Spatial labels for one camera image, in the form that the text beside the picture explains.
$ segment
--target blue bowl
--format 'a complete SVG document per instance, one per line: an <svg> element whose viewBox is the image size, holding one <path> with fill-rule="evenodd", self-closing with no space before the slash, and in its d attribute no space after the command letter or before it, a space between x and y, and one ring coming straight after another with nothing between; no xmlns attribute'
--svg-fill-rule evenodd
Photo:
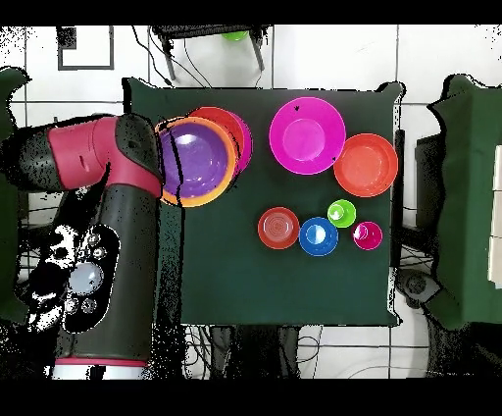
<svg viewBox="0 0 502 416"><path fill-rule="evenodd" d="M338 230L326 218L307 220L300 229L300 245L311 256L326 256L338 244Z"/></svg>

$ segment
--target pink bowl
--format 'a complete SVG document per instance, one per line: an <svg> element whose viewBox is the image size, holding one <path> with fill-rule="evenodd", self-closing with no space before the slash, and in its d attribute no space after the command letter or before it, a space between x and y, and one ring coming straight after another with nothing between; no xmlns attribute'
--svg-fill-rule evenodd
<svg viewBox="0 0 502 416"><path fill-rule="evenodd" d="M354 227L352 237L359 248L363 250L374 250L383 240L383 233L378 224L366 221Z"/></svg>
<svg viewBox="0 0 502 416"><path fill-rule="evenodd" d="M326 101L300 97L274 116L269 140L277 161L288 171L314 175L330 168L345 142L340 114Z"/></svg>
<svg viewBox="0 0 502 416"><path fill-rule="evenodd" d="M244 132L244 148L241 151L240 159L237 163L237 172L242 172L246 169L249 161L251 160L251 155L253 154L253 137L251 136L251 131L247 125L242 121L242 119L234 113L231 113L240 125L240 128Z"/></svg>

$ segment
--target purple bowl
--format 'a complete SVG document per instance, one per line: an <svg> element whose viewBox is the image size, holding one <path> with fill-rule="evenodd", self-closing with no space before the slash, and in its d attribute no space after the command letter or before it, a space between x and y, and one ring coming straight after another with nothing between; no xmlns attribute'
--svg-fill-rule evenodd
<svg viewBox="0 0 502 416"><path fill-rule="evenodd" d="M179 172L173 150L173 138L181 164L183 181L179 190L182 198L205 195L223 180L228 164L226 148L218 134L194 123L174 126L160 134L166 184L164 190L176 195Z"/></svg>

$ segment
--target dark green tabletop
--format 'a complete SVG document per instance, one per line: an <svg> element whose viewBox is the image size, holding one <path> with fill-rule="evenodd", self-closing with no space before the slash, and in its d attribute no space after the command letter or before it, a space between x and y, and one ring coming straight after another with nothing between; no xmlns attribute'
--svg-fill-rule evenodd
<svg viewBox="0 0 502 416"><path fill-rule="evenodd" d="M392 142L393 104L401 92L397 82L378 92L358 92L162 89L125 79L125 109L153 125L200 106L218 106L239 115L254 139L249 166L218 199L187 208L183 214L180 208L163 204L162 307L178 306L180 279L184 324L397 325L387 309L389 190L374 198L357 198L338 185L332 169L315 176L289 173L270 150L269 127L287 101L316 96L340 112L347 137L373 132ZM259 240L258 220L267 209L287 207L302 224L311 217L325 217L328 205L338 198L353 201L358 221L380 224L383 242L378 249L358 249L349 230L339 230L338 245L326 257L309 256L299 243L271 250Z"/></svg>

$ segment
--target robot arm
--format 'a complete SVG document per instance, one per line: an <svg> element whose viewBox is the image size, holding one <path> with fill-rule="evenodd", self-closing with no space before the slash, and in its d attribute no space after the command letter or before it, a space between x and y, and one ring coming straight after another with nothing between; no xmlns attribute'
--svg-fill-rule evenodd
<svg viewBox="0 0 502 416"><path fill-rule="evenodd" d="M89 186L108 167L95 224L85 235L58 227L59 241L31 273L33 301L51 305L45 315L63 323L57 363L144 366L149 358L162 189L157 145L152 127L132 114L19 129L2 143L2 171L25 190Z"/></svg>

